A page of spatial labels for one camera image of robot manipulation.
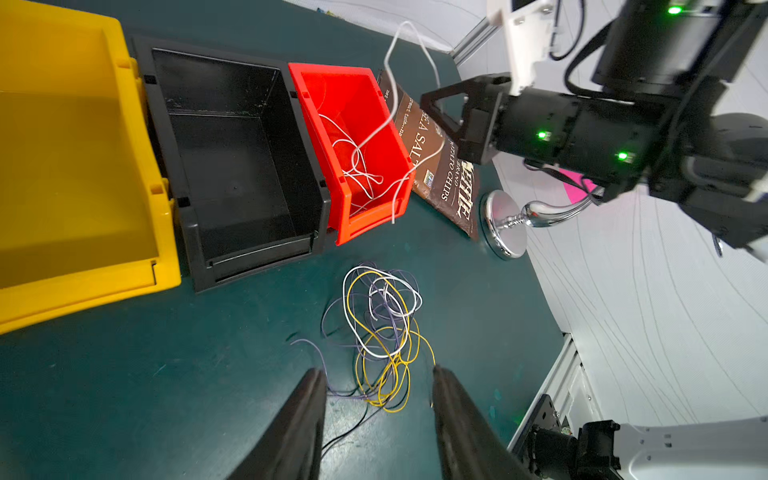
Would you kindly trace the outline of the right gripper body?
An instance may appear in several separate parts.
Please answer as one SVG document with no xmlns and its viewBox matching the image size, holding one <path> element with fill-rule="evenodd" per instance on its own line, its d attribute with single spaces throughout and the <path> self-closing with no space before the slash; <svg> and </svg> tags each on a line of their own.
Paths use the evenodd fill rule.
<svg viewBox="0 0 768 480">
<path fill-rule="evenodd" d="M 506 75 L 481 75 L 461 83 L 466 97 L 458 133 L 458 156 L 462 160 L 478 165 L 488 162 L 487 150 L 509 87 L 510 77 Z"/>
</svg>

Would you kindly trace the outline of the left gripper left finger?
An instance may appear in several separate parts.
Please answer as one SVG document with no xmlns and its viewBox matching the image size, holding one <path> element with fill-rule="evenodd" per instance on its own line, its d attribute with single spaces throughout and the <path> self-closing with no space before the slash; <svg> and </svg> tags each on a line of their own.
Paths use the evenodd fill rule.
<svg viewBox="0 0 768 480">
<path fill-rule="evenodd" d="M 327 398 L 323 371 L 303 375 L 254 448 L 230 473 L 231 479 L 317 479 Z"/>
</svg>

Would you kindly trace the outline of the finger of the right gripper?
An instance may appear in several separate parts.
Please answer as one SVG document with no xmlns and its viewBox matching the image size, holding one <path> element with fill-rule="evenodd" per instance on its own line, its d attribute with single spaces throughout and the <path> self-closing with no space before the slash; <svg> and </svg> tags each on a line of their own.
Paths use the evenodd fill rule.
<svg viewBox="0 0 768 480">
<path fill-rule="evenodd" d="M 473 143 L 466 133 L 466 127 L 462 119 L 455 120 L 450 116 L 438 116 L 435 123 L 443 130 L 445 135 L 457 147 L 459 158 L 473 158 Z"/>
<path fill-rule="evenodd" d="M 419 105 L 424 111 L 442 110 L 444 100 L 451 97 L 460 97 L 464 104 L 472 106 L 478 105 L 488 96 L 486 90 L 489 85 L 494 85 L 496 80 L 496 76 L 480 75 L 458 83 L 440 87 L 436 90 L 424 93 L 420 98 Z"/>
</svg>

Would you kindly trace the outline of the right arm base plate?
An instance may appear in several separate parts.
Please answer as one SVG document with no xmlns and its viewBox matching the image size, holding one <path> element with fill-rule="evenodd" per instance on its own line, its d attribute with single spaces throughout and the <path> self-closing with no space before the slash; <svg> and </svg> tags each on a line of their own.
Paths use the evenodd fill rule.
<svg viewBox="0 0 768 480">
<path fill-rule="evenodd" d="M 562 432 L 551 397 L 539 396 L 511 443 L 511 453 L 535 479 L 571 479 L 577 439 Z"/>
</svg>

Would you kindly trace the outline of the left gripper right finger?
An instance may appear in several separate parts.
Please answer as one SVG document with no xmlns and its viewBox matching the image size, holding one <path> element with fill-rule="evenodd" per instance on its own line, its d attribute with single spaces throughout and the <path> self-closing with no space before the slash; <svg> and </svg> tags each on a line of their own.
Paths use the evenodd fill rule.
<svg viewBox="0 0 768 480">
<path fill-rule="evenodd" d="M 532 475 L 498 440 L 449 369 L 433 368 L 433 409 L 444 479 L 530 479 Z"/>
</svg>

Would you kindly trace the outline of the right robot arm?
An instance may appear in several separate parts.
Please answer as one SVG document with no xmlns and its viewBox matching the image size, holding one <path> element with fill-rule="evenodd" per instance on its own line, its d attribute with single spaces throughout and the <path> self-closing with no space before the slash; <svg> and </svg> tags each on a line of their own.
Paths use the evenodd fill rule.
<svg viewBox="0 0 768 480">
<path fill-rule="evenodd" d="M 577 173 L 583 198 L 518 206 L 495 190 L 480 216 L 501 258 L 521 256 L 525 232 L 576 217 L 645 183 L 708 230 L 716 248 L 767 256 L 767 122 L 714 107 L 767 19 L 763 1 L 627 1 L 591 39 L 576 38 L 572 67 L 599 55 L 591 88 L 537 89 L 556 15 L 546 1 L 491 5 L 510 70 L 428 92 L 422 110 L 462 160 L 494 152 L 532 169 Z M 447 479 L 651 479 L 663 475 L 759 479 L 767 473 L 767 419 L 646 427 L 613 420 L 562 432 L 548 396 L 503 446 L 455 374 L 433 370 L 435 425 Z"/>
</svg>

